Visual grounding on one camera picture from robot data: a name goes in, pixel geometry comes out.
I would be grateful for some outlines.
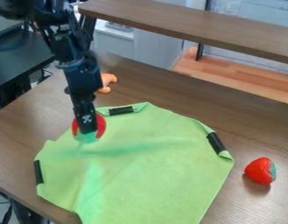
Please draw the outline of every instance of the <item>strawberry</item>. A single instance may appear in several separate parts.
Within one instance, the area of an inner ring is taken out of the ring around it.
[[[268,185],[276,179],[276,168],[267,157],[260,157],[244,169],[245,175],[257,183]]]

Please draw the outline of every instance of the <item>wooden shelf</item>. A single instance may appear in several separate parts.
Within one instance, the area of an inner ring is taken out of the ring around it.
[[[90,0],[81,14],[288,64],[288,28],[151,0]]]
[[[172,70],[200,80],[288,103],[288,75],[209,56],[203,56],[196,61],[196,53],[196,47],[185,51]]]

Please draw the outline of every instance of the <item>green cloth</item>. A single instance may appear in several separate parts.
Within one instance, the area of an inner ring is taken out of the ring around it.
[[[201,122],[133,104],[134,113],[109,116],[107,128],[74,138],[68,130],[36,156],[43,184],[38,195],[77,213],[84,224],[199,223],[234,160],[207,140]]]

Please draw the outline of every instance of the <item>black cable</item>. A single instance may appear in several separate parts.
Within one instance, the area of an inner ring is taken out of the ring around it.
[[[27,39],[28,39],[28,35],[29,35],[28,21],[24,21],[24,28],[23,28],[22,38],[20,40],[18,40],[14,44],[0,45],[0,52],[10,51],[10,50],[16,49],[16,48],[24,45],[26,43]]]
[[[46,72],[46,73],[49,73],[49,74],[53,75],[53,73],[50,72],[50,71],[48,71],[48,70],[43,69],[43,71]]]

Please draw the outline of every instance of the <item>white wall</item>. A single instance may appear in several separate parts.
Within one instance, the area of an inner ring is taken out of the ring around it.
[[[186,0],[158,0],[186,6]],[[182,52],[182,39],[136,29],[134,32],[135,60],[169,69]]]

